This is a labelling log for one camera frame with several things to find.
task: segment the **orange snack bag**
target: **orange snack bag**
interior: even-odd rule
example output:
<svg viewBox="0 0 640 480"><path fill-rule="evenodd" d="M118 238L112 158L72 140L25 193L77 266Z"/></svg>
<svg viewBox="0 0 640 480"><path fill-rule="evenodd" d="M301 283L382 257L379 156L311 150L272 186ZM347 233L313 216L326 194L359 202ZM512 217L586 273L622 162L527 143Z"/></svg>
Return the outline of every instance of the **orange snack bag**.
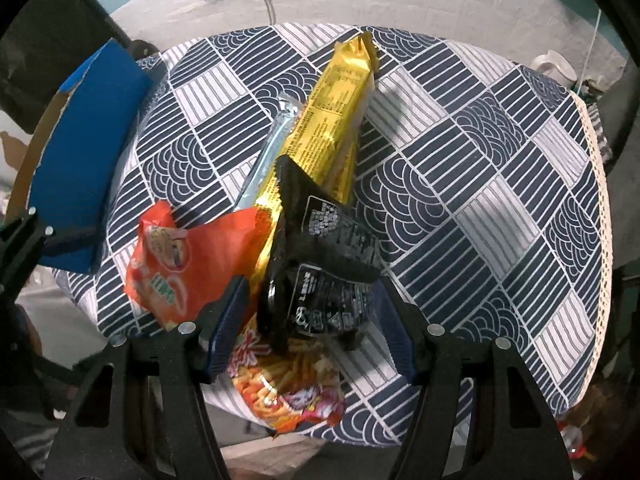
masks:
<svg viewBox="0 0 640 480"><path fill-rule="evenodd" d="M340 373L319 339L290 339L285 356L273 352L257 329L255 315L234 346L227 370L255 416L278 433L301 422L338 424L345 401Z"/></svg>
<svg viewBox="0 0 640 480"><path fill-rule="evenodd" d="M125 293L170 330L219 299L231 277L250 277L268 222L251 207L191 229L177 229L160 201L141 217L127 267Z"/></svg>

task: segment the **chips bag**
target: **chips bag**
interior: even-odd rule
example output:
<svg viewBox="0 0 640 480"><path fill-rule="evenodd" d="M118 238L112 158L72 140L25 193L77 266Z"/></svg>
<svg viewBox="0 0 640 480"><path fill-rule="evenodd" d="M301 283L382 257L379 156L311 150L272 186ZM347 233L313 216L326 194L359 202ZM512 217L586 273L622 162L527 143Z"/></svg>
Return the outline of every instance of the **chips bag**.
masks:
<svg viewBox="0 0 640 480"><path fill-rule="evenodd" d="M279 433L305 421L335 425L344 415L340 375L321 342L291 340L279 356L258 333L255 316L238 336L228 372L254 415Z"/></svg>
<svg viewBox="0 0 640 480"><path fill-rule="evenodd" d="M336 336L353 349L370 319L380 242L289 156L275 169L282 212L258 296L258 329L278 353L292 337Z"/></svg>
<svg viewBox="0 0 640 480"><path fill-rule="evenodd" d="M264 215L252 207L177 229L169 204L157 202L140 217L125 293L166 330L195 319L231 277L251 276L270 225Z"/></svg>

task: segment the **navy and white tablecloth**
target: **navy and white tablecloth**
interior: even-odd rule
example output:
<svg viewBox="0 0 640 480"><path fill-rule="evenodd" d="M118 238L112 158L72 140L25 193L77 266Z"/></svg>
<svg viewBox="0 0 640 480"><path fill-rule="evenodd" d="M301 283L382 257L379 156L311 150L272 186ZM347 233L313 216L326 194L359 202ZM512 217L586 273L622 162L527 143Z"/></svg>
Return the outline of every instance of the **navy and white tablecloth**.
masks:
<svg viewBox="0 0 640 480"><path fill-rule="evenodd" d="M142 62L154 86L122 155L96 275L59 284L110 336L159 331L122 287L138 218L168 200L180 227L231 210L285 91L304 101L335 41L380 50L360 139L356 213L378 233L402 293L465 338L510 338L554 413L574 404L604 337L610 272L602 163L583 106L537 72L403 30L283 24L193 40ZM311 436L397 445L417 391L373 326L333 349L348 408ZM468 415L463 384L459 418ZM227 377L206 399L255 420Z"/></svg>

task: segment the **cartoon character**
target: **cartoon character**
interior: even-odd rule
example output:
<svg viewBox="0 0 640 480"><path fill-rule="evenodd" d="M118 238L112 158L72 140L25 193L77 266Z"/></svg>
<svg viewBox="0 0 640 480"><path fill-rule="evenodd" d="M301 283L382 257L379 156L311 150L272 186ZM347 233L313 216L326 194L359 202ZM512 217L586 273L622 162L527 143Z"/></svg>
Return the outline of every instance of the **cartoon character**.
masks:
<svg viewBox="0 0 640 480"><path fill-rule="evenodd" d="M148 250L167 269L184 269L189 261L187 231L151 225L145 228L145 237Z"/></svg>
<svg viewBox="0 0 640 480"><path fill-rule="evenodd" d="M320 386L314 384L304 390L298 390L292 394L286 394L282 397L287 401L287 404L294 410L304 410L308 405L315 400L319 400Z"/></svg>

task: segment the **gold foil package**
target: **gold foil package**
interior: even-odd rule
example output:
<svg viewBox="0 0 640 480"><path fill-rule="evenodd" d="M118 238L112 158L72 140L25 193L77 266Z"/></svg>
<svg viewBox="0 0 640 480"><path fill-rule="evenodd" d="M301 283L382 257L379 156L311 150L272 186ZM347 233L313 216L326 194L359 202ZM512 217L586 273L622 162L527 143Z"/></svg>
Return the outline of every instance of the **gold foil package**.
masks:
<svg viewBox="0 0 640 480"><path fill-rule="evenodd" d="M326 190L337 192L341 202L353 184L358 130L374 91L378 55L371 34L364 32L345 43L336 43L334 56L314 86L305 109L280 155L287 154L306 174ZM351 167L347 173L346 166ZM271 215L271 236L265 244L254 276L252 291L262 282L271 253L273 230L280 215L280 195L273 168L255 205Z"/></svg>

